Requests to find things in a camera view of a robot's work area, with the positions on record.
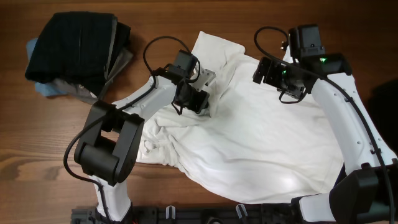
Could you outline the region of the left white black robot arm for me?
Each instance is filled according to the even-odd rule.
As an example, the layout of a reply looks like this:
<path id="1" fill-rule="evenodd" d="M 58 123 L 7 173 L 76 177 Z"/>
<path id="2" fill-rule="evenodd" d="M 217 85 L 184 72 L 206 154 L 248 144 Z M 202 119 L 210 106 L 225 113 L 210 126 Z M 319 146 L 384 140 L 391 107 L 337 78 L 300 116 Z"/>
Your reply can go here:
<path id="1" fill-rule="evenodd" d="M 202 113 L 208 107 L 210 70 L 158 68 L 148 82 L 123 100 L 97 101 L 84 128 L 75 137 L 74 161 L 94 184 L 98 205 L 88 211 L 88 223 L 133 223 L 126 179 L 136 163 L 144 124 L 167 105 Z"/>

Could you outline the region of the white t-shirt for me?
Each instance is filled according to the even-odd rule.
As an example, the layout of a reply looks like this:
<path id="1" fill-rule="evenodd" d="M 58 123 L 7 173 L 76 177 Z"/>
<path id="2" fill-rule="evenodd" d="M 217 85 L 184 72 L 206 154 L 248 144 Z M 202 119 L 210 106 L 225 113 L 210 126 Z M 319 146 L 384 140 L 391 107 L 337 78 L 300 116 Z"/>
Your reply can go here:
<path id="1" fill-rule="evenodd" d="M 176 167 L 241 203 L 286 203 L 332 189 L 343 158 L 311 96 L 290 105 L 274 87 L 254 83 L 259 62 L 240 44 L 200 32 L 193 54 L 216 73 L 209 110 L 159 110 L 144 125 L 138 162 Z"/>

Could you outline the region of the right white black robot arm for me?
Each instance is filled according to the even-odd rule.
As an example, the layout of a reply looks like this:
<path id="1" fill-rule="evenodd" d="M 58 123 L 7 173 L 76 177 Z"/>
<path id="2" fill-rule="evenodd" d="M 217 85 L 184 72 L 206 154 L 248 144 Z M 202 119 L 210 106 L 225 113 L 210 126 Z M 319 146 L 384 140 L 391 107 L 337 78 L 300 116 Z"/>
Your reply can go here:
<path id="1" fill-rule="evenodd" d="M 253 75 L 298 103 L 311 94 L 328 118 L 345 165 L 345 177 L 328 193 L 296 197 L 291 223 L 397 221 L 397 155 L 383 141 L 356 92 L 342 54 L 314 53 L 286 62 L 266 52 Z"/>

